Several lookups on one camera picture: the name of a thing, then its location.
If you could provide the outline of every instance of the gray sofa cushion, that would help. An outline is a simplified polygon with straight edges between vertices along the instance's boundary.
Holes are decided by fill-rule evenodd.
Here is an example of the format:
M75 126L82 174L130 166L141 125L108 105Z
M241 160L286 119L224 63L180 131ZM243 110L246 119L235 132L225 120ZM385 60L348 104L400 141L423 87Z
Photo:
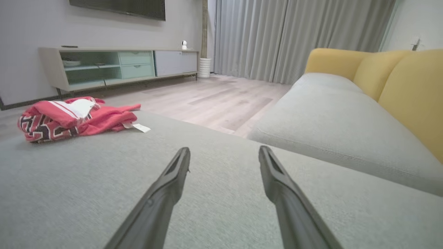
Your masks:
M190 173L165 249L283 249L260 143L143 111L124 130L49 144L0 141L3 248L101 249L177 150ZM443 199L273 148L345 249L442 248Z
M443 166L346 78L306 74L248 138L443 195Z

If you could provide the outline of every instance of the curtain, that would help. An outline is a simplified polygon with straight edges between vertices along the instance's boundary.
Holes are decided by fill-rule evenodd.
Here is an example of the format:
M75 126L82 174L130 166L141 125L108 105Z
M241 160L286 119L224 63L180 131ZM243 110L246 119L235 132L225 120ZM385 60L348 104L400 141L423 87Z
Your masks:
M271 82L286 0L219 0L214 71Z
M395 0L219 0L215 72L293 84L312 49L378 51Z

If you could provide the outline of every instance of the sofa armrest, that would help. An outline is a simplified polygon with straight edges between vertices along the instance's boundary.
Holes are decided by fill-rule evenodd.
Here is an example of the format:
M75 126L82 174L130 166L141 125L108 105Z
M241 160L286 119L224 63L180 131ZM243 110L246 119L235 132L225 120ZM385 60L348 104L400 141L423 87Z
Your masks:
M335 74L353 81L361 61L370 54L372 53L316 48L309 55L305 73Z

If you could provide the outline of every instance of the white vase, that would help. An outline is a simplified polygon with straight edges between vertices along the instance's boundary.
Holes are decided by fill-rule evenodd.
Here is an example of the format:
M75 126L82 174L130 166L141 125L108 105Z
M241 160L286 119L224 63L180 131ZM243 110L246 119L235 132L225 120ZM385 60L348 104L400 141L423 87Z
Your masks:
M211 69L211 59L210 58L200 58L200 67L198 70L199 78L209 78Z

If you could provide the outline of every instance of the cabinet leg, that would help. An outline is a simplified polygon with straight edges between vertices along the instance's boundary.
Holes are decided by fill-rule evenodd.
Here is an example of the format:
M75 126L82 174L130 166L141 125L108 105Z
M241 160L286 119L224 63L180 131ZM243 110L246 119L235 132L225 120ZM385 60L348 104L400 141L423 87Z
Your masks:
M60 97L60 100L62 100L62 92L60 91L60 88L56 88L57 89L57 94Z

